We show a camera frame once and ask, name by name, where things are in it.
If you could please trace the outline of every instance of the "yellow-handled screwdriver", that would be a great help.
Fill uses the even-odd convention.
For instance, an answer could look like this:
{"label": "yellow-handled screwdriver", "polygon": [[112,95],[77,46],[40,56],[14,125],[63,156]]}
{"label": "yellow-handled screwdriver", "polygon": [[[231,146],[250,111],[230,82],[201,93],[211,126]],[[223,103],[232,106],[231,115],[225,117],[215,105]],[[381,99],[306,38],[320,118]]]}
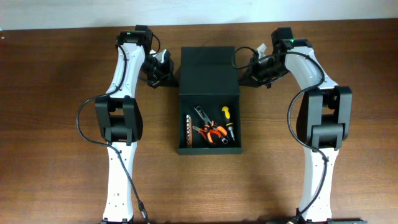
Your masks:
{"label": "yellow-handled screwdriver", "polygon": [[224,106],[223,109],[221,109],[221,111],[224,113],[226,129],[229,131],[232,141],[235,141],[235,135],[234,135],[234,131],[233,131],[234,127],[233,127],[233,123],[231,121],[231,114],[229,113],[229,108],[227,106]]}

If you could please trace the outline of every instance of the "wooden surface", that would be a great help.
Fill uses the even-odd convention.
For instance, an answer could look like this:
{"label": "wooden surface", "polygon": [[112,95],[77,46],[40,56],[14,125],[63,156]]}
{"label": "wooden surface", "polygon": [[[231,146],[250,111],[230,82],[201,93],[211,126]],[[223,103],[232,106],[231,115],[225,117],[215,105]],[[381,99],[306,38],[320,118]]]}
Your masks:
{"label": "wooden surface", "polygon": [[[334,218],[394,223],[398,213],[398,20],[281,22],[151,27],[175,68],[182,46],[271,46],[291,26],[311,41],[318,61],[354,93],[351,129],[333,174]],[[6,31],[0,40],[0,220],[98,223],[108,186],[108,155],[82,140],[78,106],[104,93],[116,66],[122,28]],[[241,52],[238,63],[248,62]],[[140,82],[144,134],[134,181],[155,222],[240,222],[294,215],[304,172],[302,147],[286,122],[299,87],[292,75],[271,89],[241,87],[244,152],[179,156],[178,89]],[[294,109],[294,120],[299,104]],[[93,105],[83,131],[100,140]],[[136,220],[142,220],[136,201]]]}

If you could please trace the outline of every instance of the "orange-handled pliers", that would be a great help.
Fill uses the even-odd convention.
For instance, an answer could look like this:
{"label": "orange-handled pliers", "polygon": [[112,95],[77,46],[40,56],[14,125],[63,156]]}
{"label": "orange-handled pliers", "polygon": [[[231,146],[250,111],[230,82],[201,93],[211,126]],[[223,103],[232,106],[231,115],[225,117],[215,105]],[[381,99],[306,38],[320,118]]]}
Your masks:
{"label": "orange-handled pliers", "polygon": [[202,128],[198,128],[196,126],[192,126],[192,129],[196,130],[200,135],[202,135],[202,137],[208,141],[211,145],[215,145],[217,143],[215,143],[212,135],[215,135],[217,137],[219,137],[221,140],[223,139],[221,133],[217,130],[214,129],[209,129],[208,125],[205,125],[206,127],[204,129]]}
{"label": "orange-handled pliers", "polygon": [[223,128],[222,126],[218,126],[214,121],[210,120],[210,118],[207,116],[207,114],[201,109],[200,106],[195,107],[195,111],[199,114],[200,118],[204,120],[205,124],[208,126],[208,128],[212,128],[218,132],[220,132],[223,136],[221,137],[221,140],[224,144],[228,143],[228,140],[225,137],[228,137],[228,133]]}

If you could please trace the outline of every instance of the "black box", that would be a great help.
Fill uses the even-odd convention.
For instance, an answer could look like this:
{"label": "black box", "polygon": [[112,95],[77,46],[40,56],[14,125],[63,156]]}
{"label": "black box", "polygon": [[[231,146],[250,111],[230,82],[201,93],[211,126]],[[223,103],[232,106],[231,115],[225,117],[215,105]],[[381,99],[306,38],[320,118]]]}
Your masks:
{"label": "black box", "polygon": [[[234,47],[183,47],[180,76],[180,155],[240,154],[241,121],[239,116],[238,71],[231,66]],[[235,142],[211,147],[195,130],[193,147],[187,148],[185,116],[192,117],[192,124],[204,127],[194,107],[200,105],[211,120],[226,128],[221,109],[229,107],[233,122]]]}

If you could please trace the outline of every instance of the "wire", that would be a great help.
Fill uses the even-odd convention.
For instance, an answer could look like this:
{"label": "wire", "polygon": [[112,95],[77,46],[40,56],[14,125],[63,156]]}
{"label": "wire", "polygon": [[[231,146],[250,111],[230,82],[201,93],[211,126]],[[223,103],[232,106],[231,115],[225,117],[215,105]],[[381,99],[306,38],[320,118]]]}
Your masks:
{"label": "wire", "polygon": [[157,42],[159,43],[159,47],[157,48],[157,51],[155,53],[151,54],[151,55],[155,55],[155,54],[159,53],[159,51],[160,51],[160,40],[159,40],[159,38],[157,38],[157,36],[155,34],[152,34],[152,36],[155,37]]}
{"label": "wire", "polygon": [[117,47],[121,50],[121,52],[123,53],[123,60],[124,60],[123,75],[122,75],[122,79],[121,79],[121,81],[120,81],[120,84],[119,84],[118,86],[116,86],[116,89],[113,90],[112,92],[109,92],[109,93],[106,93],[106,94],[103,94],[103,95],[94,96],[94,97],[91,97],[90,99],[84,101],[84,102],[80,105],[80,107],[79,107],[79,109],[78,109],[78,111],[77,111],[77,115],[76,115],[76,127],[77,127],[77,131],[79,132],[80,136],[81,136],[84,140],[86,140],[86,141],[88,141],[88,142],[90,142],[90,143],[93,143],[93,144],[100,145],[100,146],[109,147],[109,148],[111,148],[111,149],[118,155],[120,164],[122,165],[122,168],[123,168],[124,172],[126,173],[127,179],[129,180],[129,182],[130,182],[130,184],[131,184],[132,191],[134,192],[134,195],[135,195],[136,198],[137,198],[139,210],[141,211],[141,214],[142,214],[142,216],[144,217],[144,220],[145,220],[147,223],[149,223],[148,215],[147,215],[147,212],[146,212],[146,210],[145,210],[144,204],[143,204],[143,202],[139,199],[139,196],[138,196],[136,187],[134,186],[134,182],[132,181],[129,172],[127,171],[126,166],[125,166],[124,163],[123,163],[123,160],[122,160],[122,158],[121,158],[120,152],[119,152],[115,147],[113,147],[113,146],[111,145],[110,142],[108,142],[107,144],[105,144],[105,143],[103,143],[103,142],[98,142],[98,141],[94,141],[94,140],[91,140],[91,139],[87,138],[87,137],[82,133],[82,131],[81,131],[81,129],[80,129],[80,124],[79,124],[80,112],[81,112],[81,110],[83,109],[83,107],[84,107],[85,105],[87,105],[87,103],[89,103],[89,102],[91,102],[91,101],[93,101],[93,100],[96,100],[96,99],[98,99],[98,98],[101,98],[101,97],[104,97],[104,96],[110,96],[110,95],[116,93],[117,91],[120,90],[120,88],[121,88],[121,86],[122,86],[122,84],[123,84],[124,78],[126,77],[127,56],[126,56],[126,53],[125,53],[124,49],[123,49],[119,44],[116,44],[116,46],[117,46]]}
{"label": "wire", "polygon": [[299,93],[297,93],[297,94],[293,97],[292,101],[290,102],[289,108],[288,108],[288,110],[287,110],[287,126],[289,127],[289,131],[290,131],[291,135],[293,136],[293,138],[294,138],[298,143],[300,143],[302,146],[307,147],[307,148],[311,149],[311,150],[314,151],[314,152],[319,152],[319,153],[322,155],[322,159],[324,160],[324,163],[323,163],[323,166],[324,166],[324,168],[323,168],[323,174],[322,174],[322,177],[321,177],[321,181],[320,181],[320,184],[319,184],[318,191],[316,192],[316,194],[315,194],[314,197],[312,198],[311,202],[310,202],[302,211],[299,211],[299,213],[296,214],[296,216],[294,216],[294,217],[291,219],[291,221],[292,221],[293,219],[297,219],[298,217],[302,216],[302,215],[313,205],[313,203],[314,203],[314,202],[316,201],[316,199],[318,198],[318,196],[319,196],[319,194],[320,194],[320,192],[321,192],[321,189],[322,189],[322,187],[323,187],[323,183],[325,182],[325,179],[326,179],[326,172],[327,172],[327,169],[328,169],[328,161],[329,161],[329,158],[327,158],[327,156],[325,155],[325,153],[323,153],[321,150],[319,150],[319,149],[317,149],[317,148],[315,148],[315,147],[312,147],[312,146],[309,146],[308,144],[305,144],[305,143],[302,142],[302,141],[297,137],[297,135],[294,133],[293,127],[292,127],[292,123],[291,123],[292,108],[293,108],[293,105],[294,105],[294,103],[296,102],[296,100],[297,100],[302,94],[304,94],[305,92],[310,91],[310,90],[312,90],[312,89],[314,89],[314,88],[317,88],[318,86],[320,86],[320,85],[325,81],[325,72],[323,71],[323,69],[321,68],[321,66],[320,66],[314,59],[312,59],[309,55],[306,55],[306,54],[303,54],[303,53],[300,53],[300,52],[279,52],[279,53],[272,54],[272,55],[266,55],[266,56],[264,56],[264,57],[262,57],[262,58],[260,58],[260,59],[258,59],[258,60],[255,60],[254,62],[249,63],[249,64],[247,64],[247,65],[245,65],[245,66],[237,67],[236,64],[235,64],[235,62],[234,62],[234,61],[235,61],[235,55],[236,55],[236,52],[238,52],[238,51],[241,50],[241,49],[249,49],[249,50],[251,50],[252,52],[254,52],[255,54],[257,54],[257,52],[255,52],[254,49],[252,49],[252,48],[250,48],[250,47],[246,47],[246,46],[240,47],[240,48],[236,49],[235,52],[234,52],[234,54],[232,55],[232,59],[231,59],[232,66],[233,66],[235,69],[248,68],[248,67],[250,67],[250,66],[252,66],[252,65],[255,65],[256,63],[260,62],[261,60],[264,60],[264,59],[267,59],[267,58],[278,57],[278,56],[282,56],[282,55],[294,54],[294,55],[303,56],[303,57],[306,58],[307,60],[311,61],[311,62],[319,69],[319,71],[320,71],[320,73],[321,73],[321,80],[319,81],[319,83],[317,83],[317,84],[315,84],[315,85],[312,85],[312,86],[310,86],[310,87],[308,87],[308,88],[305,88],[305,89],[299,91]]}

